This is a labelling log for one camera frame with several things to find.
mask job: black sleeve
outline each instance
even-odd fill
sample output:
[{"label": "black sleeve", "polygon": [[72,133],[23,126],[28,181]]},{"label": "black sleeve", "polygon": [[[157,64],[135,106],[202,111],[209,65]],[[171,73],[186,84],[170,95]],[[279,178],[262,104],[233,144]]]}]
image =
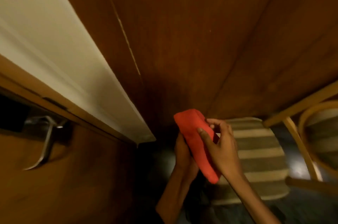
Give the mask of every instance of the black sleeve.
[{"label": "black sleeve", "polygon": [[163,220],[154,208],[139,216],[136,220],[136,223],[164,224]]}]

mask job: striped fabric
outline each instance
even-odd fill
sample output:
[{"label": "striped fabric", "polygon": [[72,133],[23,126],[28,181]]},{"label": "striped fabric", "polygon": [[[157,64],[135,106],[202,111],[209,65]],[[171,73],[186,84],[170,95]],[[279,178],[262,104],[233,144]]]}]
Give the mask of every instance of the striped fabric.
[{"label": "striped fabric", "polygon": [[338,170],[338,109],[315,114],[306,127],[311,149],[326,164]]},{"label": "striped fabric", "polygon": [[[263,200],[286,196],[289,187],[284,180],[289,169],[284,151],[271,129],[264,128],[262,120],[253,117],[231,119],[227,122],[234,131],[238,156],[253,189]],[[223,176],[217,184],[207,184],[206,194],[213,205],[241,202]]]}]

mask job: person's right hand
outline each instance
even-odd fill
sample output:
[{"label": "person's right hand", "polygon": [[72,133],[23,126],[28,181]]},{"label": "person's right hand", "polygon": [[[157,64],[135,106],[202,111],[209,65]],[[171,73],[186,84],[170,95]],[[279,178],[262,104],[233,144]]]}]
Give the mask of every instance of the person's right hand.
[{"label": "person's right hand", "polygon": [[207,119],[206,121],[212,129],[219,129],[221,132],[221,137],[218,143],[215,144],[204,129],[197,129],[209,150],[213,163],[227,180],[242,177],[242,166],[239,161],[237,143],[231,126],[224,120]]}]

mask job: towel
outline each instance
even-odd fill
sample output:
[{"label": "towel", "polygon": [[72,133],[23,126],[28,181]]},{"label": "towel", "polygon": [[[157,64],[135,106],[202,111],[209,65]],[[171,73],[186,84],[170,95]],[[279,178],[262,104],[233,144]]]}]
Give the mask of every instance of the towel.
[{"label": "towel", "polygon": [[213,168],[208,150],[197,132],[197,128],[204,129],[214,140],[214,131],[205,121],[204,115],[196,109],[189,109],[174,115],[176,124],[180,132],[186,139],[192,156],[195,159],[199,169],[210,183],[216,184],[219,180],[220,173]]}]

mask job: wooden door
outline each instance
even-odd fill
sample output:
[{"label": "wooden door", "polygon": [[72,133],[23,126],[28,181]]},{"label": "wooden door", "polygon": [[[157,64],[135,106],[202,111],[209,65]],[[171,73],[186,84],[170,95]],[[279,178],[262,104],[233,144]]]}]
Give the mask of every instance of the wooden door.
[{"label": "wooden door", "polygon": [[134,147],[74,127],[69,147],[30,171],[43,143],[0,135],[0,223],[119,223],[131,217]]},{"label": "wooden door", "polygon": [[153,132],[272,114],[338,78],[338,0],[70,0]]}]

